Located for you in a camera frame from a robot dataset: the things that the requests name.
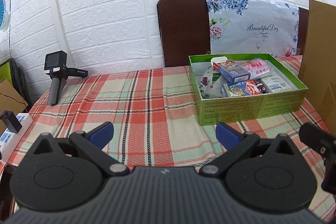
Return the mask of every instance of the brown wood panel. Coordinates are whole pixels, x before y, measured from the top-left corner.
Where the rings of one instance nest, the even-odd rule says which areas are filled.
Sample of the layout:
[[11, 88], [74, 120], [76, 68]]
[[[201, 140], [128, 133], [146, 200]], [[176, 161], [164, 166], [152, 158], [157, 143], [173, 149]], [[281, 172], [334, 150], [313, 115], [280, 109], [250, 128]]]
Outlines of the brown wood panel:
[[[160, 0], [157, 15], [165, 67], [186, 66], [189, 55], [210, 53], [206, 0]], [[300, 8], [298, 54], [303, 54], [309, 11]]]

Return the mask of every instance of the plaid tablecloth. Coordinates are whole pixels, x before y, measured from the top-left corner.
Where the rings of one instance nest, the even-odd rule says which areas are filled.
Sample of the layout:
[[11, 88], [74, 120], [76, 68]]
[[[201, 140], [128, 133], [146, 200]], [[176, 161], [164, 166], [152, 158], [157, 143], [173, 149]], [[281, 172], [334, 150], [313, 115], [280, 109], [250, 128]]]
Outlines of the plaid tablecloth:
[[[301, 59], [286, 57], [280, 61], [297, 75]], [[10, 157], [10, 164], [18, 165], [42, 132], [68, 137], [75, 130], [89, 131], [105, 121], [113, 123], [115, 132], [104, 151], [129, 167], [199, 168], [225, 151], [215, 137], [215, 126], [197, 124], [187, 66], [68, 80], [60, 103], [53, 107], [47, 105], [47, 96], [48, 92], [31, 109], [34, 122]], [[230, 126], [241, 132], [253, 131], [262, 138], [290, 135], [318, 180], [310, 210], [328, 222], [335, 211], [335, 199], [320, 188], [324, 177], [321, 157], [299, 140], [298, 131], [305, 122], [327, 129], [307, 100], [297, 112]]]

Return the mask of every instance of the cardboard box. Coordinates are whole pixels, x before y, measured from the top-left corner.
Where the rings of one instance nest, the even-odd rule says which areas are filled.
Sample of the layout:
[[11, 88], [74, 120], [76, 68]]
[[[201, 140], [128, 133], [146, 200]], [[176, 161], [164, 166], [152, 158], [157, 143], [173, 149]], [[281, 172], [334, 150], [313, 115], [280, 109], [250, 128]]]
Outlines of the cardboard box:
[[[8, 82], [7, 79], [0, 80], [0, 113], [4, 109], [13, 111], [15, 115], [25, 110], [27, 103]], [[0, 135], [6, 130], [5, 124], [0, 120]]]
[[336, 134], [336, 7], [309, 0], [309, 21], [299, 79], [306, 97]]
[[[273, 70], [293, 87], [293, 90], [254, 96], [203, 99], [199, 91], [198, 79], [211, 65], [211, 58], [223, 55], [235, 61], [261, 58], [268, 62], [268, 65], [272, 66]], [[307, 91], [307, 87], [295, 75], [269, 54], [192, 55], [189, 56], [189, 62], [190, 81], [196, 103], [198, 122], [201, 126], [294, 112], [300, 108]]]

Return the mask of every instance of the flower print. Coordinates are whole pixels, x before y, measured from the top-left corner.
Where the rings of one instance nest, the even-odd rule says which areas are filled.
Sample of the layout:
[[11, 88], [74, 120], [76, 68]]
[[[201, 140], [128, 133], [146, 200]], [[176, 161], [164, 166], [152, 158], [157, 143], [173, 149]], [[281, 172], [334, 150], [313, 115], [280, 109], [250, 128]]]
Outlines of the flower print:
[[292, 56], [293, 54], [292, 54], [292, 49], [291, 48], [289, 48], [289, 49], [287, 49], [286, 51], [285, 51], [285, 54], [284, 54], [285, 56]]
[[299, 22], [294, 25], [295, 36], [293, 37], [293, 42], [296, 43], [299, 35]]
[[247, 9], [248, 0], [206, 0], [209, 12], [214, 13], [225, 9], [236, 10], [236, 13], [242, 15], [242, 11]]
[[213, 25], [215, 25], [217, 22], [220, 22], [223, 25], [227, 25], [230, 22], [230, 19], [228, 17], [225, 17], [225, 18], [212, 18], [209, 21], [210, 27], [213, 26]]
[[218, 26], [210, 27], [210, 37], [214, 39], [220, 39], [222, 30]]
[[295, 14], [300, 15], [300, 10], [298, 8], [292, 11], [292, 15], [295, 16]]

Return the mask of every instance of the green box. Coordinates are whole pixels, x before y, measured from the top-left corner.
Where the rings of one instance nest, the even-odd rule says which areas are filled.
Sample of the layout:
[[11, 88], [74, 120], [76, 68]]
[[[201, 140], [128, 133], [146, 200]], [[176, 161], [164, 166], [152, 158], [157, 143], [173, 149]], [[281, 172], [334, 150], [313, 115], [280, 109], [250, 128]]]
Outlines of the green box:
[[[237, 61], [252, 60], [257, 57], [268, 61], [272, 63], [285, 77], [287, 77], [297, 90], [254, 96], [203, 99], [196, 80], [196, 77], [199, 76], [199, 74], [195, 74], [195, 64], [208, 62], [208, 66], [210, 66], [210, 61], [213, 57], [224, 55], [228, 59]], [[190, 81], [196, 103], [198, 122], [201, 126], [215, 125], [218, 122], [237, 122], [264, 118], [297, 111], [300, 108], [302, 101], [305, 98], [305, 92], [308, 89], [295, 75], [293, 75], [286, 67], [269, 54], [191, 55], [189, 56], [189, 62]]]

